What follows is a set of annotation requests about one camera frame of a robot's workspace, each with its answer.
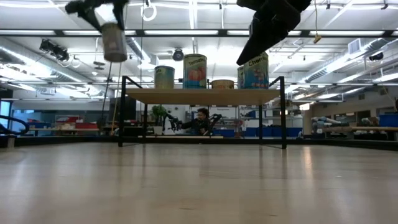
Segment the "metal can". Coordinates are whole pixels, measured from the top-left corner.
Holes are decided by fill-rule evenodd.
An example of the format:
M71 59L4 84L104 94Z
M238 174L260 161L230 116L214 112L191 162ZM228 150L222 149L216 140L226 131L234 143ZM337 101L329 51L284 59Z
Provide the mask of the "metal can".
M234 89L234 81L232 81L232 80L214 80L211 82L211 88L233 90Z
M174 88L174 71L170 66L160 65L155 67L155 88L157 89L173 89Z
M243 66L240 66L238 68L238 89L243 89L243 85L244 85L244 69Z
M243 65L243 88L268 89L268 55L264 52Z
M183 88L206 88L206 56L188 54L184 56L183 67Z
M112 22L102 25L101 30L104 44L104 59L117 63L127 60L124 31Z

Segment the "wooden floor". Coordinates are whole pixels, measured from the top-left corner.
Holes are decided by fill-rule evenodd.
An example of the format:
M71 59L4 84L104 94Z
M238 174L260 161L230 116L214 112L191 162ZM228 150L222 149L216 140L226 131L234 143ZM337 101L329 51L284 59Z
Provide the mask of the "wooden floor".
M398 153L116 143L0 152L1 224L385 224Z

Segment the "window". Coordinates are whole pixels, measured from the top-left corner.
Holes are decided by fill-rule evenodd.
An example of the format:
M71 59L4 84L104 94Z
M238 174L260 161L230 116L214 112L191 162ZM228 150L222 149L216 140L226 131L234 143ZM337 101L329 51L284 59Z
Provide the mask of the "window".
M2 101L0 105L0 114L3 116L10 116L10 102ZM9 120L0 119L0 124L2 124L5 128L8 127Z

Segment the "security camera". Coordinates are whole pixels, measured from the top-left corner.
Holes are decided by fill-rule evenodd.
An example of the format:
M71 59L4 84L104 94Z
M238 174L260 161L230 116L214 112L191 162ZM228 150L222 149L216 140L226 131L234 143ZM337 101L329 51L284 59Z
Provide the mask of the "security camera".
M179 62L182 61L183 58L184 58L184 53L182 53L182 49L175 49L173 54L173 60Z

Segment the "person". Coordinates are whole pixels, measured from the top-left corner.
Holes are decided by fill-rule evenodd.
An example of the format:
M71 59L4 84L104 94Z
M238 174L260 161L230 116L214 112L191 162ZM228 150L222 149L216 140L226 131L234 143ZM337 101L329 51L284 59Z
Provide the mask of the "person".
M194 120L181 124L182 129L191 128L193 135L204 135L205 133L209 133L209 126L209 111L206 108L200 108L197 118Z

